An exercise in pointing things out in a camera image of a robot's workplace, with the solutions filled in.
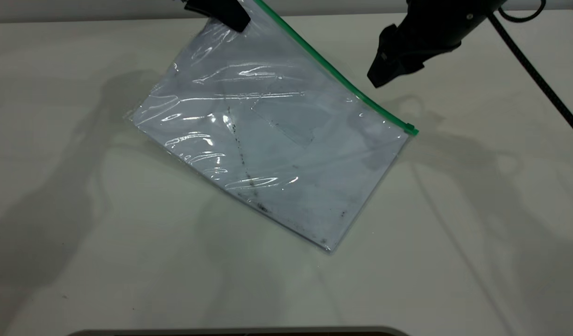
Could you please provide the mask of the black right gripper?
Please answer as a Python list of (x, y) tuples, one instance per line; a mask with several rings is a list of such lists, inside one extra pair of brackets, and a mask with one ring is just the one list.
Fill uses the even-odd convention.
[(408, 0), (403, 22), (382, 30), (367, 77), (378, 89), (424, 68), (427, 55), (453, 51), (503, 0)]

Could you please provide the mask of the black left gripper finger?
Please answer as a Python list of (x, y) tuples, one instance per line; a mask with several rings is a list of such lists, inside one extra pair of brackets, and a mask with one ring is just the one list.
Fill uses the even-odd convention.
[(185, 0), (184, 10), (216, 19), (236, 32), (243, 32), (251, 19), (237, 0)]

